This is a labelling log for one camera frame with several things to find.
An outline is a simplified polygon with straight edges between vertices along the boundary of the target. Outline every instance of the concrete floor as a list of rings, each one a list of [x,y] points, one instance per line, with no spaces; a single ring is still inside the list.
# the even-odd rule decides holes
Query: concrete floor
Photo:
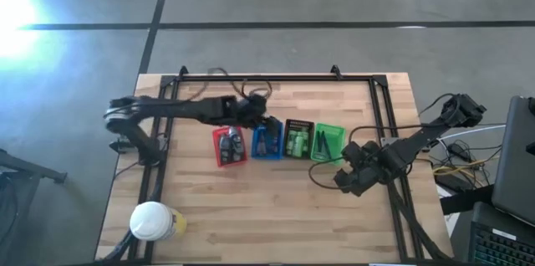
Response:
[[[69,173],[63,186],[43,181],[39,187],[16,246],[25,256],[16,254],[11,264],[93,258],[117,159],[101,116],[109,99],[132,93],[147,32],[13,32],[9,24],[149,23],[155,2],[0,0],[8,5],[0,14],[0,147]],[[166,0],[161,21],[534,18],[532,0]],[[194,73],[214,66],[326,72],[332,64],[345,72],[407,71],[419,109],[445,92],[467,92],[489,109],[485,122],[503,122],[511,96],[535,95],[533,43],[533,28],[160,31],[148,72],[175,73],[181,65]],[[501,138],[494,130],[463,140],[491,146]]]

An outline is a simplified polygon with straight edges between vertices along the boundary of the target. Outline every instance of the blue container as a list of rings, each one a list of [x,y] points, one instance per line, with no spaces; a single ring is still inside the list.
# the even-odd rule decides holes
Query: blue container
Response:
[[[264,126],[255,129],[252,133],[251,157],[265,160],[282,159],[284,146],[284,127],[282,122],[278,122],[277,140],[275,141],[274,138],[266,132],[266,127]],[[260,140],[263,140],[264,146],[260,145]],[[262,154],[262,148],[265,148],[265,154]]]

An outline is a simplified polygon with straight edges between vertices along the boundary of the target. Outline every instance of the red container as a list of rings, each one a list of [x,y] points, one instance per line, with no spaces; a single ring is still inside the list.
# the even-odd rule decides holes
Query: red container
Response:
[[[240,127],[223,127],[215,129],[211,135],[214,141],[214,148],[216,149],[217,166],[234,166],[247,161],[245,141],[243,140],[242,129]],[[230,142],[222,142],[222,137],[226,137]],[[241,146],[236,142],[237,137],[239,137]]]

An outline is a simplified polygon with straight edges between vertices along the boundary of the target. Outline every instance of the green container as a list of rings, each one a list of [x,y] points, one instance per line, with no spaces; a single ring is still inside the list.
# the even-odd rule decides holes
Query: green container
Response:
[[[342,156],[342,149],[345,147],[345,128],[318,123],[316,124],[313,137],[311,160],[328,161]],[[341,165],[343,162],[344,160],[340,159],[332,163]]]

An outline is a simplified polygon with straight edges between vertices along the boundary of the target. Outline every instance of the sunlight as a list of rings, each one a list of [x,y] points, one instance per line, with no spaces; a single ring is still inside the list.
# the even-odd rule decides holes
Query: sunlight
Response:
[[[37,38],[35,31],[17,30],[35,22],[33,5],[30,0],[0,0],[0,10],[0,57],[21,57]]]

